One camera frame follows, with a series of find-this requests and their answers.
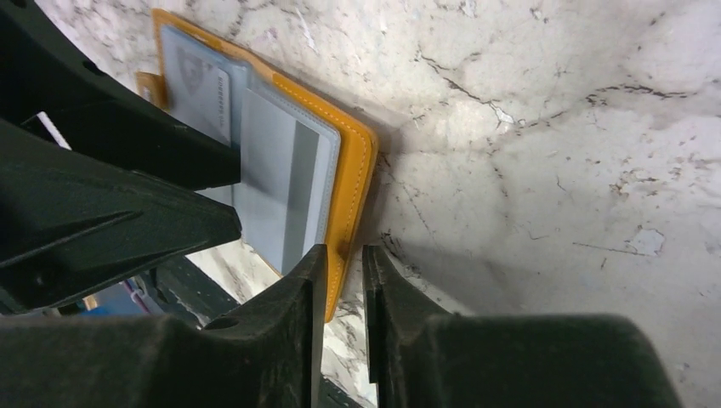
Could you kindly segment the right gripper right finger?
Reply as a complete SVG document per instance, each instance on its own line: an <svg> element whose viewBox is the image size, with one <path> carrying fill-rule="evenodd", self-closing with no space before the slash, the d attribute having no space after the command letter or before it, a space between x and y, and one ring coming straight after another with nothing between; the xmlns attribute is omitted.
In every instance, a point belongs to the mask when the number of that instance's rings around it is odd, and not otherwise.
<svg viewBox="0 0 721 408"><path fill-rule="evenodd" d="M362 251L369 379L382 407L679 407L650 340L613 314L467 316Z"/></svg>

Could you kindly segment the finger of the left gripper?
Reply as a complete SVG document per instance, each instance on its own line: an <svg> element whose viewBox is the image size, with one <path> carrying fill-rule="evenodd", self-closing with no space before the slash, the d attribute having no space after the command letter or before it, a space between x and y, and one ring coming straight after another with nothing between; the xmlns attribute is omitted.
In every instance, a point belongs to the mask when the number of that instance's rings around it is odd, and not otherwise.
<svg viewBox="0 0 721 408"><path fill-rule="evenodd" d="M33 1L1 3L1 118L43 134L44 112L78 153L189 190L241 179L236 150L106 75Z"/></svg>
<svg viewBox="0 0 721 408"><path fill-rule="evenodd" d="M236 240L229 206L1 124L1 307L56 307Z"/></svg>

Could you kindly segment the yellow leather card holder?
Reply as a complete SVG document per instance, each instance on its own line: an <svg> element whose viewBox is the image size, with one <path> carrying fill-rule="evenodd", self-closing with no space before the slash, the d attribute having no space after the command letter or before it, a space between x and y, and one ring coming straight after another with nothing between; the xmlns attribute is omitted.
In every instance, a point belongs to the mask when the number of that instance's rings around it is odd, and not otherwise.
<svg viewBox="0 0 721 408"><path fill-rule="evenodd" d="M328 278L325 322L332 321L343 292L345 277L353 254L353 244L361 222L375 163L378 158L378 136L368 126L345 110L309 90L303 84L250 50L225 41L200 26L161 8L152 8L150 16L156 45L161 45L161 29L172 26L194 37L214 51L244 60L258 70L292 101L330 123L340 133L340 150L336 178L330 203L329 225L325 243L328 246Z"/></svg>

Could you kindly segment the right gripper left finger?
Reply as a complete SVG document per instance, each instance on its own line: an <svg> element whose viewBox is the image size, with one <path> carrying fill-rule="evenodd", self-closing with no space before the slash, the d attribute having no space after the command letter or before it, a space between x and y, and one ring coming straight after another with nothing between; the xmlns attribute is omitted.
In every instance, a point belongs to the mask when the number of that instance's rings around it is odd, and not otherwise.
<svg viewBox="0 0 721 408"><path fill-rule="evenodd" d="M314 407L327 249L202 329L170 314L1 322L4 407Z"/></svg>

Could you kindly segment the grey credit card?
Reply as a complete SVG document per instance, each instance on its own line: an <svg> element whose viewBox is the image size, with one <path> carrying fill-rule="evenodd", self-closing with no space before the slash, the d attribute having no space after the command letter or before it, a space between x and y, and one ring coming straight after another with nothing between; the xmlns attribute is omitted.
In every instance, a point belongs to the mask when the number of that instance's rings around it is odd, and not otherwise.
<svg viewBox="0 0 721 408"><path fill-rule="evenodd" d="M264 87L241 108L241 184L235 193L246 241L279 275L323 241L324 123Z"/></svg>

